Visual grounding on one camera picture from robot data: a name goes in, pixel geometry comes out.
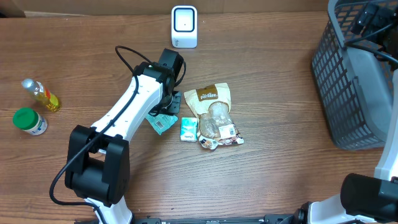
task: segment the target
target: bottle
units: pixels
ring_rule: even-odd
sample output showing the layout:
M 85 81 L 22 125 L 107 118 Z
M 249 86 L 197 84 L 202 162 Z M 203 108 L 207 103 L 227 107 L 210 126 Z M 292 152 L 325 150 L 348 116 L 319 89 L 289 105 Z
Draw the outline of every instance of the bottle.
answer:
M 30 93 L 33 99 L 41 102 L 50 111 L 56 112 L 60 109 L 60 101 L 41 83 L 35 82 L 30 78 L 22 81 L 22 86 Z
M 31 135 L 40 135 L 47 129 L 47 121 L 30 108 L 21 108 L 12 118 L 14 125 Z

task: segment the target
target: small blue package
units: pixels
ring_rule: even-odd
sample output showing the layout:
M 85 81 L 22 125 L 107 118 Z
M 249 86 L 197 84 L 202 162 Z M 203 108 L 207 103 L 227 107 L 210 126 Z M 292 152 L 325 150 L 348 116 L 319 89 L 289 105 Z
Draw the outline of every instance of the small blue package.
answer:
M 198 130 L 197 118 L 182 118 L 181 119 L 181 141 L 196 142 Z
M 149 121 L 150 125 L 152 125 L 159 135 L 168 130 L 176 121 L 178 121 L 178 117 L 165 114 L 159 114 L 157 116 L 147 114 L 145 119 Z

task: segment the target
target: yellow bottle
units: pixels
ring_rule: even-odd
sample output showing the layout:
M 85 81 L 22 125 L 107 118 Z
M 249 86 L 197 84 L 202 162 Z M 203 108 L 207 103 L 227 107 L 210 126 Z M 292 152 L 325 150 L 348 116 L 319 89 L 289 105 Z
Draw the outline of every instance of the yellow bottle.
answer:
M 60 109 L 59 99 L 41 83 L 27 78 L 22 81 L 22 86 L 30 93 L 33 99 L 41 102 L 50 111 L 56 112 Z

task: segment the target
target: wooden tabletop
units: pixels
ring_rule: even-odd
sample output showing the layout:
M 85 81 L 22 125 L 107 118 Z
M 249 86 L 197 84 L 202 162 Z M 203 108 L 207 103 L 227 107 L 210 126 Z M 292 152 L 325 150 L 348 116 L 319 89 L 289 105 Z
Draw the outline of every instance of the wooden tabletop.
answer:
M 381 150 L 338 149 L 326 128 L 310 61 L 327 20 L 325 12 L 199 15 L 198 47 L 178 50 L 187 74 L 177 90 L 227 82 L 245 143 L 208 152 L 180 142 L 180 121 L 161 136 L 144 121 L 131 141 L 126 193 L 137 217 L 292 213 L 338 194 L 351 172 L 373 175 Z M 50 183 L 66 162 L 72 129 L 100 119 L 127 89 L 131 73 L 114 46 L 157 61 L 171 48 L 170 16 L 0 19 L 0 34 L 0 222 L 90 220 L 91 208 L 54 204 Z M 142 62 L 123 55 L 131 65 Z M 62 109 L 35 104 L 21 87 L 24 78 L 47 85 Z M 43 135 L 12 125 L 25 106 L 48 120 Z M 193 114 L 183 101 L 178 117 L 187 116 Z M 63 177 L 55 195 L 82 201 Z

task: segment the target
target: plastic basket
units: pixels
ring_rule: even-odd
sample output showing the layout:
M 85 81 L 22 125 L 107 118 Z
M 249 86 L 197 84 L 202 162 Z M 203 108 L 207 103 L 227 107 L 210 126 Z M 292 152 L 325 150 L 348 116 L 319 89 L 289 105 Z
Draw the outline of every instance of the plastic basket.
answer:
M 329 21 L 312 58 L 312 73 L 333 143 L 342 149 L 382 147 L 392 110 L 392 72 L 363 50 L 344 48 L 368 3 L 395 9 L 398 1 L 331 0 Z M 380 46 L 363 40 L 361 45 Z

